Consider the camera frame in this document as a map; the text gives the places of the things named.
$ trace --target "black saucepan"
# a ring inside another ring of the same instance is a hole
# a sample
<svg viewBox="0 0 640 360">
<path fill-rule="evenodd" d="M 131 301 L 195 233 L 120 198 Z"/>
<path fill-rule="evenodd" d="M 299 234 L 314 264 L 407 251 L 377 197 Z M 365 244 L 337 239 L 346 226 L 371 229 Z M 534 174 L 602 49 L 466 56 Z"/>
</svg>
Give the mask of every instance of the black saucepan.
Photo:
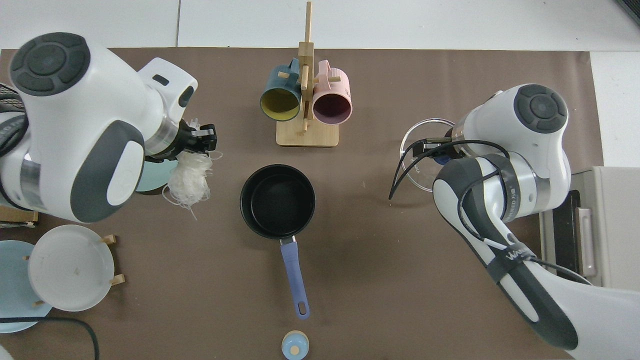
<svg viewBox="0 0 640 360">
<path fill-rule="evenodd" d="M 280 240 L 291 295 L 298 318 L 310 311 L 302 282 L 295 235 L 313 217 L 316 195 L 311 182 L 289 165 L 268 165 L 254 172 L 240 193 L 240 210 L 246 224 L 257 234 Z"/>
</svg>

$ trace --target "purple pan handle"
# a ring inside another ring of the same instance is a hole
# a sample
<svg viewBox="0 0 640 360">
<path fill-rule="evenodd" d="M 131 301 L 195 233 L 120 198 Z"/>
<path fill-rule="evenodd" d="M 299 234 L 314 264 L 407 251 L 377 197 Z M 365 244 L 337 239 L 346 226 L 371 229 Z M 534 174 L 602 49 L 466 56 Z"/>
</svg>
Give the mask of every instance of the purple pan handle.
<svg viewBox="0 0 640 360">
<path fill-rule="evenodd" d="M 307 293 L 305 285 L 302 283 L 302 272 L 300 272 L 300 262 L 298 261 L 298 243 L 293 240 L 289 243 L 283 243 L 280 246 L 284 266 L 287 269 L 287 277 L 289 278 L 289 287 L 291 287 L 291 295 L 293 296 L 293 307 L 296 315 L 301 320 L 309 317 L 309 303 L 307 302 Z"/>
</svg>

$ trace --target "wooden mug holder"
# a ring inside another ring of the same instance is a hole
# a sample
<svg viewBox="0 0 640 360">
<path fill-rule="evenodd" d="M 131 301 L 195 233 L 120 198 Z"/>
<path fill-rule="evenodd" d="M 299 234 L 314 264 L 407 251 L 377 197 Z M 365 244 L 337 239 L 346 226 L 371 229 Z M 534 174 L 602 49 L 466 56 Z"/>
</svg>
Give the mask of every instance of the wooden mug holder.
<svg viewBox="0 0 640 360">
<path fill-rule="evenodd" d="M 280 146 L 334 147 L 338 145 L 338 125 L 318 121 L 311 109 L 314 96 L 314 43 L 311 42 L 311 1 L 307 1 L 305 41 L 298 44 L 300 89 L 302 97 L 298 116 L 276 122 L 276 143 Z M 329 81 L 340 81 L 330 78 Z"/>
</svg>

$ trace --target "brown table mat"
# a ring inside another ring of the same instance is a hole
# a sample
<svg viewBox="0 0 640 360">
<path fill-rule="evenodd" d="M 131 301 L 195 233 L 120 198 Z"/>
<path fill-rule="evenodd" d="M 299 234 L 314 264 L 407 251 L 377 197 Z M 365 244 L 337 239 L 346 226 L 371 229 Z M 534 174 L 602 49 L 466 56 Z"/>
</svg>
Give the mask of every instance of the brown table mat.
<svg viewBox="0 0 640 360">
<path fill-rule="evenodd" d="M 511 306 L 480 262 L 438 214 L 430 193 L 404 182 L 387 200 L 406 130 L 429 117 L 458 121 L 497 90 L 540 83 L 570 111 L 564 148 L 573 172 L 602 165 L 588 53 L 319 49 L 351 82 L 353 116 L 335 148 L 284 148 L 258 106 L 271 68 L 297 49 L 115 49 L 138 70 L 154 57 L 199 82 L 185 119 L 214 123 L 218 149 L 211 199 L 198 220 L 161 196 L 136 194 L 88 227 L 120 236 L 112 246 L 127 282 L 80 313 L 102 359 L 283 359 L 290 330 L 310 339 L 307 359 L 559 359 Z M 2 51 L 0 81 L 13 51 Z M 316 213 L 296 238 L 311 310 L 296 318 L 278 242 L 244 223 L 239 195 L 272 163 L 300 169 L 316 191 Z M 67 223 L 42 216 L 36 229 L 0 240 L 37 241 Z M 539 242 L 536 216 L 510 228 Z M 40 323 L 0 343 L 21 359 L 90 359 L 89 338 Z"/>
</svg>

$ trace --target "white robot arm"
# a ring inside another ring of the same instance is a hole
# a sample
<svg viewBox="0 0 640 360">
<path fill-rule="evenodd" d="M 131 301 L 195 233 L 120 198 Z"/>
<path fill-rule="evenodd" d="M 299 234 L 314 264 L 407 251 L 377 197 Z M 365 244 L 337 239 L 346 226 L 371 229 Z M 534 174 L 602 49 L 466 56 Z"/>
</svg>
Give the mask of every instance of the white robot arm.
<svg viewBox="0 0 640 360">
<path fill-rule="evenodd" d="M 215 150 L 213 125 L 182 120 L 196 79 L 165 60 L 135 72 L 79 35 L 51 33 L 20 48 L 10 75 L 26 114 L 0 114 L 22 133 L 0 158 L 5 206 L 95 222 L 132 195 L 145 158 Z"/>
<path fill-rule="evenodd" d="M 562 98 L 544 86 L 496 93 L 452 130 L 446 147 L 457 159 L 433 183 L 435 204 L 545 341 L 578 360 L 640 359 L 640 293 L 550 273 L 505 224 L 564 201 L 567 115 Z"/>
</svg>

